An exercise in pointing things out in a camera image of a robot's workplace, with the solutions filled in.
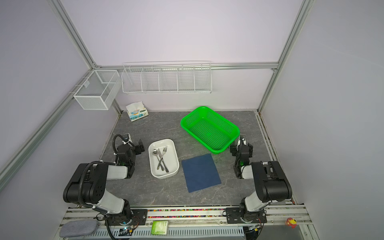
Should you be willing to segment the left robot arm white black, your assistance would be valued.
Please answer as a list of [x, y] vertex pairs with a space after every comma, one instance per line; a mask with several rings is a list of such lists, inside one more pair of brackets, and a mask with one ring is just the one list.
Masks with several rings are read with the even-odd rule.
[[93, 209], [104, 217], [108, 226], [136, 228], [145, 224], [147, 212], [132, 210], [129, 201], [108, 192], [106, 184], [108, 180], [130, 179], [135, 171], [136, 156], [145, 148], [141, 140], [134, 145], [122, 135], [116, 137], [123, 143], [117, 147], [113, 140], [115, 161], [80, 164], [63, 192], [63, 199], [66, 203]]

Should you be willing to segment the blue paper napkin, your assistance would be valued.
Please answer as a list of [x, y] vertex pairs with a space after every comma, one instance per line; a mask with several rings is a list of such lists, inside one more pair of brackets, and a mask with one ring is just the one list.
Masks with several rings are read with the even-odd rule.
[[189, 193], [222, 183], [211, 154], [181, 161]]

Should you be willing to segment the white mesh box basket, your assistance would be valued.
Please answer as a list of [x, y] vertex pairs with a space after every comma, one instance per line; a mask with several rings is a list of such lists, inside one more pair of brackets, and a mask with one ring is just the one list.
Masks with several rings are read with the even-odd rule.
[[109, 110], [121, 87], [117, 70], [93, 70], [74, 98], [84, 110]]

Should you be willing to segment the grey cloth pad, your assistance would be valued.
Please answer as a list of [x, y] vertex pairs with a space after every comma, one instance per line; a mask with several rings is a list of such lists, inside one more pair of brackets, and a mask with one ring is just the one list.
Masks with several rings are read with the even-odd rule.
[[99, 227], [96, 220], [71, 221], [64, 224], [59, 232], [61, 238], [81, 237], [93, 234]]

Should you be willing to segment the green plastic basket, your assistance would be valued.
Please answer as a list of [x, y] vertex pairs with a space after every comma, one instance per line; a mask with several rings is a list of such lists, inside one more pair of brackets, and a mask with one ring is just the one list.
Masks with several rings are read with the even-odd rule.
[[181, 127], [213, 154], [224, 152], [240, 135], [235, 124], [208, 107], [198, 107], [182, 118]]

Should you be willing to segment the green small box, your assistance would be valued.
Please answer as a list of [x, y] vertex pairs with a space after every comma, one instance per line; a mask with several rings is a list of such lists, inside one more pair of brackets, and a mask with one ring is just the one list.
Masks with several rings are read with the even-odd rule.
[[168, 221], [153, 221], [151, 228], [151, 235], [163, 236], [168, 234]]

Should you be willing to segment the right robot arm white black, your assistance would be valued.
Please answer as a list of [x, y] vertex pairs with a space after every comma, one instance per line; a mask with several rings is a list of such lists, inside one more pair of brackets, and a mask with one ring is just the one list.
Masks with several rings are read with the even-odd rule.
[[242, 199], [238, 207], [226, 208], [229, 224], [263, 224], [267, 222], [265, 208], [277, 202], [290, 200], [292, 187], [277, 161], [250, 162], [253, 146], [231, 145], [230, 153], [236, 157], [235, 175], [238, 179], [253, 180], [254, 192]]

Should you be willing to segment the silver knife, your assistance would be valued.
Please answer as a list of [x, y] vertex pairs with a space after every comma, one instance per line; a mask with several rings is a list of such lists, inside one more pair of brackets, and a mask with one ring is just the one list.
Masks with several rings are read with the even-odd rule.
[[166, 173], [169, 172], [169, 169], [168, 169], [168, 167], [166, 166], [165, 161], [164, 161], [164, 154], [167, 152], [167, 149], [168, 149], [168, 147], [165, 146], [165, 147], [163, 148], [162, 151], [158, 150], [158, 154], [159, 154], [159, 157], [160, 157], [160, 159], [161, 159], [162, 166], [164, 167], [164, 171], [165, 171]]

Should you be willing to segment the tissue pack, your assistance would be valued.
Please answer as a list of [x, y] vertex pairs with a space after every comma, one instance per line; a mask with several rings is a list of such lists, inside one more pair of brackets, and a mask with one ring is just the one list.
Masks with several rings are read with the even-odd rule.
[[136, 102], [126, 106], [126, 110], [131, 122], [142, 119], [149, 115], [143, 102]]

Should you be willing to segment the white rectangular dish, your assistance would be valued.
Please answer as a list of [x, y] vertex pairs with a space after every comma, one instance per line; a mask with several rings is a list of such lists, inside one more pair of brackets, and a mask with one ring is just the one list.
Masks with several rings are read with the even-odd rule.
[[[161, 169], [157, 170], [158, 160], [152, 153], [153, 149], [162, 150], [163, 147], [165, 146], [168, 147], [167, 152], [164, 154], [164, 161], [166, 166], [169, 169], [168, 173], [166, 173], [165, 171], [162, 171]], [[150, 159], [150, 169], [153, 177], [159, 180], [162, 180], [162, 179], [173, 177], [178, 173], [180, 168], [180, 163], [179, 163], [175, 144], [171, 139], [164, 139], [164, 140], [153, 142], [152, 144], [150, 144], [148, 148], [148, 152], [149, 152], [149, 159]]]

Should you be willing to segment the silver fork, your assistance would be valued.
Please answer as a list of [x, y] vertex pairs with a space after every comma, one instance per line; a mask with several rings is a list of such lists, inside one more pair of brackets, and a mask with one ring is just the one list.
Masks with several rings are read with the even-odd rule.
[[166, 166], [166, 164], [164, 162], [164, 154], [167, 152], [167, 149], [168, 149], [167, 146], [163, 147], [162, 150], [157, 149], [157, 153], [158, 153], [158, 155], [160, 157], [159, 164], [158, 164], [158, 169], [161, 168], [163, 171], [166, 171], [166, 172], [168, 171], [168, 168], [167, 168], [167, 166]]

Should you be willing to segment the red yellow toy figure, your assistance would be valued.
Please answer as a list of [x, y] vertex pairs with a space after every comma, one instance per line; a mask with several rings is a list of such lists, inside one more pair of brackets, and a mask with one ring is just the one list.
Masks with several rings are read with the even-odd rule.
[[287, 218], [285, 221], [286, 226], [294, 229], [297, 226], [297, 221], [293, 218]]

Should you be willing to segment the silver spoon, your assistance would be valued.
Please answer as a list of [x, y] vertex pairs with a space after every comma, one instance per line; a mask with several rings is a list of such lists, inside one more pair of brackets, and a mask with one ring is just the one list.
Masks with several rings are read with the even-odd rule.
[[157, 170], [161, 169], [162, 171], [164, 171], [164, 167], [162, 166], [161, 159], [159, 157], [157, 149], [153, 149], [152, 153], [156, 157], [156, 159], [158, 160]]

